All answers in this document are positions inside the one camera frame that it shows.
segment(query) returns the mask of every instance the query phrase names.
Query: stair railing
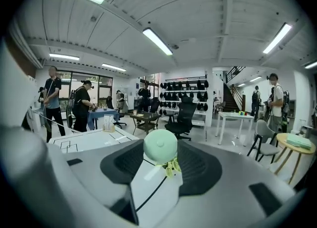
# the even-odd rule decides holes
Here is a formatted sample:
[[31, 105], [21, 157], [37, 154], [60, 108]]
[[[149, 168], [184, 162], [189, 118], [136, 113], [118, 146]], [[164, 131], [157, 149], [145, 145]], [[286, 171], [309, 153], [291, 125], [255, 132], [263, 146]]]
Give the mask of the stair railing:
[[234, 87], [234, 85], [231, 85], [231, 93], [233, 98], [238, 102], [239, 107], [241, 107], [242, 111], [245, 111], [246, 107], [246, 95], [240, 95], [240, 93], [237, 91], [237, 89]]

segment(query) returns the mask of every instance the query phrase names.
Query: round wooden table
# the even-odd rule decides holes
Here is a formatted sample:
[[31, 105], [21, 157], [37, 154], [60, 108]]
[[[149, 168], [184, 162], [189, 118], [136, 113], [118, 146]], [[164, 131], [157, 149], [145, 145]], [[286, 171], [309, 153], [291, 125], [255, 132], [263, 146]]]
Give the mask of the round wooden table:
[[275, 163], [280, 159], [280, 157], [284, 154], [284, 152], [286, 151], [287, 148], [290, 149], [290, 151], [287, 154], [285, 160], [282, 162], [282, 164], [279, 166], [279, 168], [277, 168], [277, 170], [275, 171], [274, 174], [278, 174], [279, 173], [279, 171], [285, 165], [285, 163], [287, 162], [287, 160], [289, 159], [289, 157], [291, 156], [293, 151], [298, 152], [299, 154], [298, 154], [297, 162], [296, 162], [296, 165], [294, 167], [292, 176], [291, 176], [291, 178], [290, 178], [290, 180], [288, 182], [288, 184], [290, 184], [292, 179], [293, 179], [293, 177], [294, 177], [294, 174], [295, 174], [295, 172], [297, 170], [297, 167], [298, 167], [298, 164], [299, 164], [299, 161], [301, 159], [302, 154], [305, 154], [305, 155], [314, 154], [315, 151], [316, 151], [316, 146], [315, 146], [315, 144], [311, 143], [312, 147], [311, 147], [310, 150], [304, 149], [304, 148], [301, 148], [301, 147], [296, 147], [296, 146], [291, 145], [291, 144], [286, 142], [287, 136], [288, 136], [288, 133], [281, 133], [281, 134], [277, 134], [277, 136], [276, 136], [276, 139], [277, 139], [278, 143], [284, 145], [285, 148], [282, 150], [281, 154], [277, 157], [277, 159], [275, 160]]

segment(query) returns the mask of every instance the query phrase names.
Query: ceiling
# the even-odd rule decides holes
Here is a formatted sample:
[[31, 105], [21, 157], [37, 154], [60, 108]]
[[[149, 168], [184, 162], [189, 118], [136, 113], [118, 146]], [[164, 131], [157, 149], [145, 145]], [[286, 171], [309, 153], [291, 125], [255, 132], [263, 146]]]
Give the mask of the ceiling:
[[[123, 67], [123, 77], [194, 66], [277, 68], [315, 59], [316, 34], [295, 0], [25, 0], [16, 20], [30, 49], [49, 65]], [[264, 56], [284, 22], [292, 30]], [[142, 31], [151, 27], [166, 56]], [[51, 60], [49, 53], [80, 57]]]

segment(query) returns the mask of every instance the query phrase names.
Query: blue tablecloth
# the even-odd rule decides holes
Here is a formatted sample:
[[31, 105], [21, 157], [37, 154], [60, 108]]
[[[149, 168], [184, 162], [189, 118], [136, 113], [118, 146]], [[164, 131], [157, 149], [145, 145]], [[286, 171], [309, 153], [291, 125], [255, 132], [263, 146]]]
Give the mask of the blue tablecloth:
[[116, 110], [113, 109], [109, 109], [107, 108], [107, 110], [103, 110], [102, 108], [98, 108], [95, 112], [89, 112], [88, 114], [88, 127], [90, 130], [94, 130], [95, 129], [95, 125], [93, 123], [93, 119], [95, 118], [101, 118], [104, 117], [104, 115], [113, 115], [113, 118], [115, 119], [115, 121], [119, 120], [119, 113]]

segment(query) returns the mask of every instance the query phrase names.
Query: gray chair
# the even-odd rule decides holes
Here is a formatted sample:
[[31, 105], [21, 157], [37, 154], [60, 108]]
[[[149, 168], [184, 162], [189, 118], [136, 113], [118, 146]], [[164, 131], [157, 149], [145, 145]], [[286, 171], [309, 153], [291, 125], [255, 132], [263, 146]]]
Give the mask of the gray chair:
[[[262, 154], [262, 156], [259, 159], [259, 162], [261, 161], [263, 156], [273, 156], [271, 160], [271, 164], [272, 164], [274, 161], [275, 155], [279, 152], [277, 148], [278, 142], [276, 141], [275, 146], [272, 145], [276, 135], [277, 134], [268, 127], [267, 123], [264, 120], [262, 119], [258, 120], [256, 125], [255, 140], [247, 156], [249, 156], [251, 151], [255, 148], [258, 150], [256, 155], [256, 161], [258, 161], [259, 154]], [[269, 138], [271, 138], [271, 141], [268, 144], [266, 143], [266, 141]]]
[[220, 105], [217, 105], [216, 110], [217, 112], [222, 112], [222, 109], [224, 109], [226, 106], [226, 101], [223, 101]]

